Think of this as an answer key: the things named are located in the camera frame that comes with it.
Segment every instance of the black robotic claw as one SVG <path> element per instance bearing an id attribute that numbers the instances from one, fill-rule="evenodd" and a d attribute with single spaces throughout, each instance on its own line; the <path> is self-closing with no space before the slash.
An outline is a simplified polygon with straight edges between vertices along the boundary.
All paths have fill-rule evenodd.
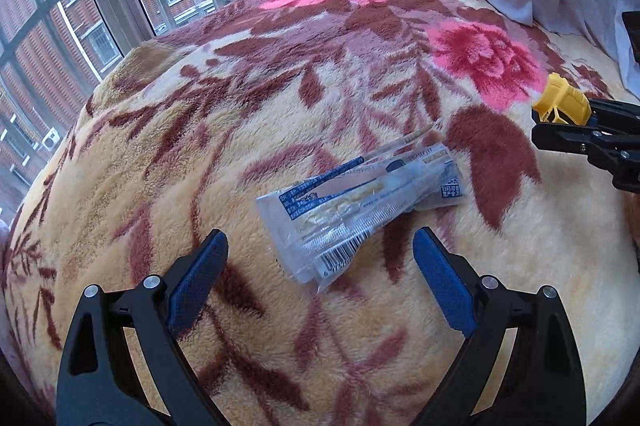
<path id="1" fill-rule="evenodd" d="M 540 150 L 580 153 L 589 163 L 613 175 L 619 190 L 640 193 L 640 107 L 588 99 L 591 117 L 585 126 L 545 123 L 531 111 L 531 141 Z"/>
<path id="2" fill-rule="evenodd" d="M 578 350 L 555 289 L 528 294 L 509 291 L 492 276 L 479 277 L 429 228 L 416 233 L 414 256 L 450 325 L 466 340 L 412 426 L 586 423 Z M 229 426 L 175 341 L 193 324 L 226 257 L 226 237 L 214 230 L 164 277 L 148 276 L 129 291 L 104 293 L 97 285 L 84 290 L 58 376 L 60 426 Z M 123 327 L 135 328 L 170 415 L 149 406 Z M 509 327 L 518 333 L 496 402 L 471 415 Z"/>

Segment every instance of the silver screw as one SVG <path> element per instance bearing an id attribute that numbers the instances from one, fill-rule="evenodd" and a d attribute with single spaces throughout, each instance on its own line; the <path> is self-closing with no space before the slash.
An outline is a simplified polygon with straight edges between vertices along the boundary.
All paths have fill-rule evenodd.
<path id="1" fill-rule="evenodd" d="M 93 298 L 96 294 L 98 294 L 97 285 L 89 285 L 86 289 L 84 289 L 84 295 L 87 298 Z"/>
<path id="2" fill-rule="evenodd" d="M 147 289 L 155 289 L 156 287 L 158 287 L 158 285 L 160 285 L 160 277 L 156 275 L 147 276 L 145 278 L 145 281 L 143 282 L 143 285 Z"/>
<path id="3" fill-rule="evenodd" d="M 484 276 L 482 278 L 482 285 L 487 289 L 498 289 L 498 281 L 493 276 Z"/>
<path id="4" fill-rule="evenodd" d="M 547 298 L 555 298 L 556 296 L 558 296 L 558 292 L 556 291 L 556 289 L 554 289 L 550 285 L 547 285 L 542 290 L 542 294 L 544 294 Z"/>

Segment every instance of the air conditioner unit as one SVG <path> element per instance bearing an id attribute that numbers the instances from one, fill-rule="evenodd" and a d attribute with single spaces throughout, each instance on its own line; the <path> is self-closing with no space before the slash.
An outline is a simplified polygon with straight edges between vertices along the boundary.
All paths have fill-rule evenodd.
<path id="1" fill-rule="evenodd" d="M 42 140 L 42 146 L 44 146 L 47 150 L 53 151 L 56 148 L 56 145 L 60 142 L 60 134 L 56 129 L 50 129 L 47 132 L 47 135 L 44 136 Z"/>

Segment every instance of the fleece blanket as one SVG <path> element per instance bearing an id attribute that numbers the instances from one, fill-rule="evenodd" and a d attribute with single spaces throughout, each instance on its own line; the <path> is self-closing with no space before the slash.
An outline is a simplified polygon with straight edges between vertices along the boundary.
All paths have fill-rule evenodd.
<path id="1" fill-rule="evenodd" d="M 412 258 L 414 231 L 428 225 L 478 273 L 558 289 L 593 418 L 640 345 L 640 278 L 609 174 L 530 142 L 530 103 L 549 72 L 590 96 L 632 100 L 603 51 L 520 26 L 485 0 L 237 0 L 133 50 L 34 183 L 4 258 L 8 314 L 40 405 L 54 413 L 82 289 L 162 274 L 215 227 L 228 236 L 228 265 L 180 346 L 231 424 L 409 424 L 463 341 Z M 255 198 L 439 118 L 442 135 L 426 140 L 453 151 L 468 200 L 401 216 L 329 292 L 303 297 Z"/>

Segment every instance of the barcode number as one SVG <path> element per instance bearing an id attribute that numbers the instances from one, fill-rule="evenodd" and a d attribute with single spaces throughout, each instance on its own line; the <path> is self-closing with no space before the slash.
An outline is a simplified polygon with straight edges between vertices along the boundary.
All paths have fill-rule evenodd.
<path id="1" fill-rule="evenodd" d="M 351 263 L 356 251 L 360 245 L 370 236 L 369 231 L 364 231 L 356 237 L 353 237 L 350 241 L 340 244 L 340 246 L 334 247 L 323 253 L 320 256 L 322 268 L 320 269 L 322 276 L 327 278 L 328 276 L 338 273 L 345 265 Z"/>

